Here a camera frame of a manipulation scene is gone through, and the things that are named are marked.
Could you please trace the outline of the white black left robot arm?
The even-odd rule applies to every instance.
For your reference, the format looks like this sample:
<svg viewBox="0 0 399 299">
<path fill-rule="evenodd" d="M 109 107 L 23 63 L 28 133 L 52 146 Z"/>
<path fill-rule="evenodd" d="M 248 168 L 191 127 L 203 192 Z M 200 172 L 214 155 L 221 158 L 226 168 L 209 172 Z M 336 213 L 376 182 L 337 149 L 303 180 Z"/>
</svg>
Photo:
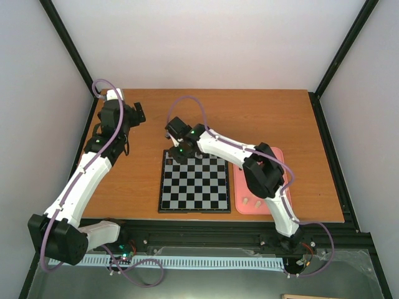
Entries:
<svg viewBox="0 0 399 299">
<path fill-rule="evenodd" d="M 34 214 L 28 229 L 40 262 L 47 259 L 69 265 L 78 264 L 85 254 L 109 244 L 121 251 L 128 247 L 130 236 L 115 220 L 103 220 L 82 227 L 82 215 L 101 180 L 110 172 L 121 154 L 129 155 L 130 129 L 145 122 L 140 103 L 124 102 L 123 91 L 107 91 L 98 113 L 92 137 L 85 145 L 80 163 L 58 198 L 42 215 Z"/>
</svg>

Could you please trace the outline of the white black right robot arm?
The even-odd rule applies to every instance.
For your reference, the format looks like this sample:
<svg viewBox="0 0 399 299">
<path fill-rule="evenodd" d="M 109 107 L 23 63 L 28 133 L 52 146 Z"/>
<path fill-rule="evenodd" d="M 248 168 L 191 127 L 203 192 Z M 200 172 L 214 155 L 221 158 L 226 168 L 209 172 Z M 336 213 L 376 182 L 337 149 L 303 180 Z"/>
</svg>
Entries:
<svg viewBox="0 0 399 299">
<path fill-rule="evenodd" d="M 263 199 L 271 212 L 279 247 L 292 253 L 302 237 L 299 220 L 287 198 L 284 171 L 289 168 L 279 161 L 269 145 L 247 145 L 229 139 L 204 124 L 187 125 L 177 116 L 166 122 L 166 137 L 173 142 L 172 157 L 179 163 L 201 154 L 222 158 L 241 169 L 246 186 Z"/>
</svg>

